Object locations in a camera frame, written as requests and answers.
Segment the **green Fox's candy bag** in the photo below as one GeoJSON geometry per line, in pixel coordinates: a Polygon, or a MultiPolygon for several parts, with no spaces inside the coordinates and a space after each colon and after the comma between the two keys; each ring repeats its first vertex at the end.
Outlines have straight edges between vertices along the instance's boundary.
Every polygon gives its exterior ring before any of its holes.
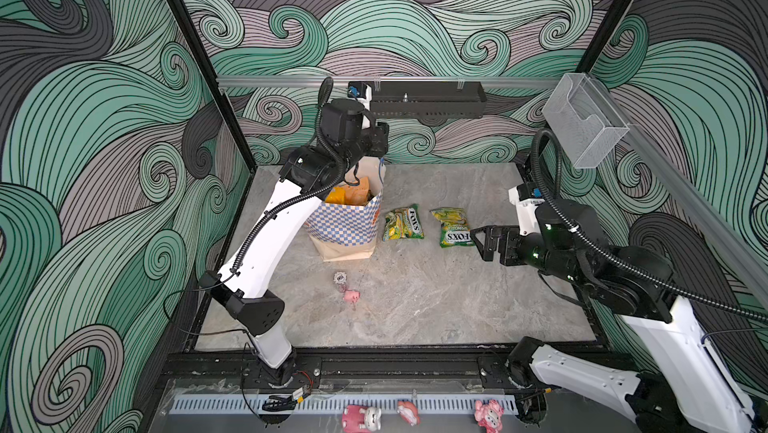
{"type": "Polygon", "coordinates": [[[473,246],[471,227],[464,209],[440,207],[430,213],[440,223],[439,244],[442,248],[473,246]]]}
{"type": "Polygon", "coordinates": [[[417,204],[391,210],[384,220],[383,241],[424,238],[417,204]]]}

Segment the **orange snack pouch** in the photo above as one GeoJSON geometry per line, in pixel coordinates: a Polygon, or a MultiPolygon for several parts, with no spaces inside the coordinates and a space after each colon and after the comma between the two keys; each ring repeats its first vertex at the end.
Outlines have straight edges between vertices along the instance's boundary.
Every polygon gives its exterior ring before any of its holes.
{"type": "Polygon", "coordinates": [[[375,196],[368,177],[359,179],[356,185],[344,184],[342,190],[347,206],[366,206],[375,196]]]}

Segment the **blue checkered paper bag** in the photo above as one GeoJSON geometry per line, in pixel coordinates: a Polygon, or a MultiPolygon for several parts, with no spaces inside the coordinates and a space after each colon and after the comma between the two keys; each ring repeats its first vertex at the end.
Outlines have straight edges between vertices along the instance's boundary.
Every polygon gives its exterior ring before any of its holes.
{"type": "Polygon", "coordinates": [[[364,157],[357,176],[368,179],[371,199],[360,206],[322,203],[305,222],[309,238],[324,262],[365,260],[376,248],[386,166],[364,157]]]}

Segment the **yellow orange candy bag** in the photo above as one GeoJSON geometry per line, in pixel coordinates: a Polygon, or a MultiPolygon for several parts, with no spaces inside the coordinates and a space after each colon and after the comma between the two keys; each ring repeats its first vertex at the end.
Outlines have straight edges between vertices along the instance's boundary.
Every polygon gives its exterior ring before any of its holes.
{"type": "Polygon", "coordinates": [[[347,188],[342,186],[334,187],[325,199],[328,204],[346,205],[347,188]]]}

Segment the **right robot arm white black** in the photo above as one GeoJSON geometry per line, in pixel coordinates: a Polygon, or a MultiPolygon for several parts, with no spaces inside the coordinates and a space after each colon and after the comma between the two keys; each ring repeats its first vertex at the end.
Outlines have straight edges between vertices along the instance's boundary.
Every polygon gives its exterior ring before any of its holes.
{"type": "Polygon", "coordinates": [[[522,225],[488,225],[470,238],[485,261],[527,265],[568,282],[624,321],[650,353],[655,373],[619,370],[525,337],[506,360],[521,388],[555,387],[622,414],[643,432],[764,432],[767,411],[736,383],[689,298],[671,282],[671,263],[637,246],[608,243],[597,213],[570,200],[516,204],[522,225]]]}

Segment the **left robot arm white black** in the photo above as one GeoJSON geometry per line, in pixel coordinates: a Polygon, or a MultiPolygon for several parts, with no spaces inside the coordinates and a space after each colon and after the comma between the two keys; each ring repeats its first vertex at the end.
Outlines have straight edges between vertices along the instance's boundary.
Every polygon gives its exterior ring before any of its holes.
{"type": "Polygon", "coordinates": [[[199,280],[242,326],[267,381],[278,386],[295,371],[295,352],[281,324],[285,302],[269,290],[270,280],[303,224],[347,172],[366,157],[385,156],[389,126],[369,126],[340,142],[322,131],[316,136],[316,146],[289,155],[264,212],[233,257],[199,280]]]}

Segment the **small patterned cylinder toy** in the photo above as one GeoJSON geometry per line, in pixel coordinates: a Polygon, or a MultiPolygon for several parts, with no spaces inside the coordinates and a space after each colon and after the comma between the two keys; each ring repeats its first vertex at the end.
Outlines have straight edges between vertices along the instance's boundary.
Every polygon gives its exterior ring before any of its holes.
{"type": "Polygon", "coordinates": [[[345,290],[347,288],[347,274],[345,272],[339,271],[334,274],[333,277],[334,284],[341,288],[342,290],[345,290]]]}

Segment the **small pink pig toy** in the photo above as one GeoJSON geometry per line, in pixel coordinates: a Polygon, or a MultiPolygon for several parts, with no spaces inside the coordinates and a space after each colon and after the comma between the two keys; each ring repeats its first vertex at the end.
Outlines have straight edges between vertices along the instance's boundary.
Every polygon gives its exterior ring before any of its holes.
{"type": "Polygon", "coordinates": [[[343,299],[349,304],[356,304],[360,299],[360,292],[356,290],[347,290],[344,292],[343,299]]]}

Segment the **pink bear toy right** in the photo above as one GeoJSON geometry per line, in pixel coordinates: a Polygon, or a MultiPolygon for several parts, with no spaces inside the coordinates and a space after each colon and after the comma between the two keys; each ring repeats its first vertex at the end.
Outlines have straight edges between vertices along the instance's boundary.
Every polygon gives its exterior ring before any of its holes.
{"type": "Polygon", "coordinates": [[[476,400],[474,404],[474,418],[479,427],[486,433],[499,433],[503,429],[504,408],[495,399],[487,402],[476,400]]]}

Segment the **pink toy middle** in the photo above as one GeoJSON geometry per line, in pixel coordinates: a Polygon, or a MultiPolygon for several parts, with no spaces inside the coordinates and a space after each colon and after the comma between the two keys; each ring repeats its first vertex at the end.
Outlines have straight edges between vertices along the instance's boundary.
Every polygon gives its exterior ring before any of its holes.
{"type": "Polygon", "coordinates": [[[410,401],[398,401],[397,413],[410,426],[417,426],[421,422],[418,408],[410,401]]]}

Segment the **pink white toy left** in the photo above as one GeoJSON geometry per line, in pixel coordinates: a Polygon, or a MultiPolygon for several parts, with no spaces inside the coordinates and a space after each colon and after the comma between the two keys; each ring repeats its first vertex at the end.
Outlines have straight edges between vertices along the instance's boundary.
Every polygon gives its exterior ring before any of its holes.
{"type": "Polygon", "coordinates": [[[381,429],[382,409],[360,405],[347,405],[342,413],[344,433],[378,432],[381,429]]]}

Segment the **black wall tray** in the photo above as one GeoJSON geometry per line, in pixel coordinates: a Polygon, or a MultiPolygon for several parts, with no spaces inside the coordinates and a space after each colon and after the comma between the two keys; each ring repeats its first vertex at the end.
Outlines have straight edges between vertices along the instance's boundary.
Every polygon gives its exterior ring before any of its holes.
{"type": "Polygon", "coordinates": [[[370,111],[381,119],[477,119],[487,96],[479,82],[366,82],[372,89],[370,111]]]}

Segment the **clear plastic wall holder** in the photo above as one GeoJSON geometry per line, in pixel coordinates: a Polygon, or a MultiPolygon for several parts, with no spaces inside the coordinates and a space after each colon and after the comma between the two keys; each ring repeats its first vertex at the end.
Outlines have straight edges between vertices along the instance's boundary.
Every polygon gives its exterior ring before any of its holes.
{"type": "Polygon", "coordinates": [[[626,115],[609,90],[585,73],[567,73],[543,115],[577,170],[596,169],[629,132],[626,115]]]}

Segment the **grey horizontal wall rail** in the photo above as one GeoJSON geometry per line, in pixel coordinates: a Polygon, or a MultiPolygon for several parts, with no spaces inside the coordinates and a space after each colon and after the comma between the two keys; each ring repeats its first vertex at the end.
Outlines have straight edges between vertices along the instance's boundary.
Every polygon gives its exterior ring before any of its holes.
{"type": "MultiPolygon", "coordinates": [[[[319,87],[327,75],[269,75],[237,76],[221,75],[217,77],[220,88],[315,88],[319,87]]],[[[456,85],[467,82],[479,82],[488,89],[550,89],[557,86],[559,77],[523,78],[523,77],[377,77],[377,76],[332,76],[335,84],[348,82],[453,82],[456,85]]]]}

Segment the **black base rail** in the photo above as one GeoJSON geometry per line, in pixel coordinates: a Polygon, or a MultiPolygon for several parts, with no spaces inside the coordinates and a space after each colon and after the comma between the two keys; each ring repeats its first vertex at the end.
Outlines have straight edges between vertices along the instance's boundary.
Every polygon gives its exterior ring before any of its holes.
{"type": "Polygon", "coordinates": [[[163,380],[231,381],[247,389],[280,391],[310,385],[329,391],[352,382],[415,380],[457,381],[483,390],[515,391],[506,366],[511,344],[388,347],[300,347],[287,365],[273,370],[243,351],[191,352],[171,355],[163,380]]]}

